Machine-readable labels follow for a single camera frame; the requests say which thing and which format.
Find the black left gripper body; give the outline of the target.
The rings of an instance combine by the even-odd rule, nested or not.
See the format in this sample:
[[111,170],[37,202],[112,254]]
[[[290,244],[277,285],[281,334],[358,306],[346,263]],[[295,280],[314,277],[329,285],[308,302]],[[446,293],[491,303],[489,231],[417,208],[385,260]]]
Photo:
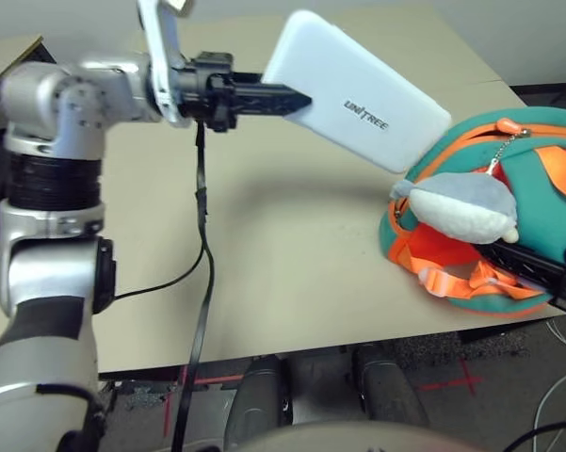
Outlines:
[[233,112],[234,58],[229,53],[201,52],[178,71],[178,111],[183,118],[202,121],[217,133],[235,129]]

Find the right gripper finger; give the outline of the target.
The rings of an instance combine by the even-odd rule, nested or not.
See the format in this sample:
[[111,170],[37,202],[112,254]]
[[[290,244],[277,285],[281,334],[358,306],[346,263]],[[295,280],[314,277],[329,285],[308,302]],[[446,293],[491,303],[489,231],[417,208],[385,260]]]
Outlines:
[[511,273],[507,270],[505,270],[503,267],[501,266],[497,266],[494,262],[491,262],[488,259],[488,251],[487,250],[480,250],[479,254],[485,259],[487,260],[489,263],[493,264],[494,266],[501,268],[502,270],[504,270],[506,273],[509,273],[511,275],[513,275],[514,277],[516,277],[520,282],[522,283],[527,283],[528,285],[534,287],[534,288],[538,288],[540,290],[543,290],[544,292],[547,292],[551,295],[555,295],[556,292],[558,291],[558,286],[560,283],[560,280],[562,278],[563,275],[561,276],[553,276],[550,274],[525,274],[522,273],[521,271],[519,271],[517,274]]
[[497,266],[517,274],[550,274],[561,276],[566,273],[566,265],[540,256],[534,250],[517,244],[496,241],[488,245],[488,259]]

